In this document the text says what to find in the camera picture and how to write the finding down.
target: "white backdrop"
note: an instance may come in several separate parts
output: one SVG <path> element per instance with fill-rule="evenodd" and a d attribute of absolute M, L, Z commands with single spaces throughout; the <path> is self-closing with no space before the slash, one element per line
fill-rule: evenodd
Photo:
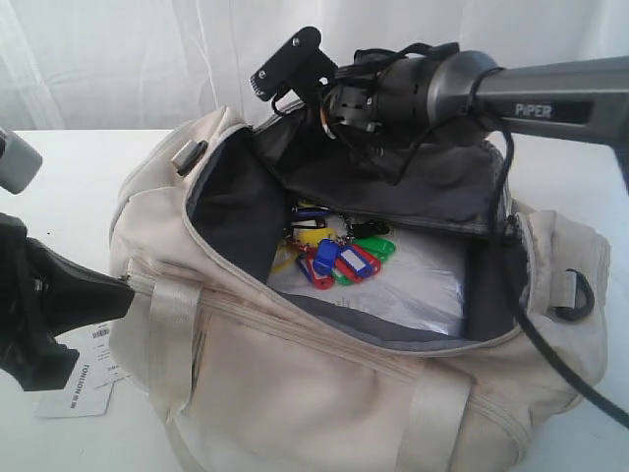
<path fill-rule="evenodd" d="M 338 64 L 459 40 L 502 66 L 629 54 L 626 0 L 0 0 L 0 125 L 172 128 L 217 104 L 269 114 L 249 76 L 290 34 Z"/>

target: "white table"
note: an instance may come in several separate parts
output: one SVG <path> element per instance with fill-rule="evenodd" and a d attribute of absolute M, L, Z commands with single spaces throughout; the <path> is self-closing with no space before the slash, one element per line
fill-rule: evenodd
<path fill-rule="evenodd" d="M 0 210 L 19 216 L 31 236 L 61 255 L 107 271 L 107 231 L 118 188 L 166 133 L 23 132 L 44 156 L 44 165 L 22 194 L 0 192 Z M 609 361 L 599 389 L 629 409 L 629 198 L 613 154 L 605 147 L 534 138 L 516 143 L 513 194 L 533 207 L 554 208 L 595 226 L 612 244 L 606 309 Z M 40 396 L 23 393 L 0 372 L 1 470 L 180 471 L 147 398 L 130 382 L 115 385 L 102 417 L 36 418 Z M 582 403 L 548 421 L 516 470 L 626 471 L 629 433 Z"/>

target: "bag opening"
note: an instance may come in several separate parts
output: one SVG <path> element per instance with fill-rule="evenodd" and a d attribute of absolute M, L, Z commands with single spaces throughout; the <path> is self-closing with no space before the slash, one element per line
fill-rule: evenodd
<path fill-rule="evenodd" d="M 294 139 L 286 141 L 283 145 L 278 141 L 270 142 L 273 146 L 269 145 L 267 149 L 278 150 L 295 145 Z M 279 171 L 277 166 L 269 170 L 268 160 L 260 157 L 259 146 L 260 139 L 250 129 L 242 129 L 223 142 L 206 162 L 194 184 L 187 202 L 187 216 L 199 235 L 216 252 L 259 281 L 267 283 L 277 246 L 283 237 L 283 229 L 288 219 L 292 203 L 290 197 L 293 195 L 290 191 L 294 192 L 293 183 L 301 182 L 301 177 Z M 453 161 L 446 159 L 444 163 L 446 167 L 453 168 Z M 471 192 L 474 186 L 472 182 L 468 184 L 468 192 Z M 337 189 L 338 185 L 331 186 L 330 189 Z M 399 191 L 387 184 L 382 185 L 386 188 L 377 190 L 381 195 L 382 192 Z M 366 195 L 366 188 L 373 188 L 372 178 L 364 179 L 358 184 L 348 184 L 348 188 L 350 193 L 347 193 L 346 189 L 345 194 L 337 191 L 336 194 L 330 194 L 331 197 L 328 195 L 329 199 L 338 199 L 335 201 L 336 205 L 329 206 L 342 208 L 353 214 L 365 214 L 369 206 L 365 204 L 362 207 L 363 211 L 357 209 L 356 205 L 362 205 L 363 201 L 356 192 L 364 192 Z M 319 191 L 324 197 L 324 190 Z M 406 194 L 405 199 L 411 197 L 411 194 Z M 329 325 L 368 343 L 395 350 L 431 351 L 456 348 L 494 339 L 511 331 L 515 326 L 514 317 L 507 307 L 502 291 L 499 290 L 499 275 L 489 261 L 488 242 L 478 237 L 483 226 L 479 214 L 470 212 L 467 221 L 463 219 L 456 221 L 456 218 L 439 221 L 435 214 L 426 217 L 418 210 L 420 207 L 413 206 L 412 211 L 415 214 L 404 215 L 405 218 L 410 217 L 405 219 L 405 230 L 412 228 L 418 232 L 437 230 L 441 234 L 447 233 L 449 238 L 458 239 L 464 248 L 463 322 L 458 335 L 408 327 L 378 317 L 377 313 L 369 314 L 311 296 L 281 291 L 278 293 Z M 368 213 L 378 214 L 381 219 L 394 224 L 399 223 L 396 217 L 378 213 L 379 211 L 381 208 Z M 506 256 L 515 287 L 522 292 L 528 283 L 526 251 L 522 244 L 514 243 L 507 248 Z"/>

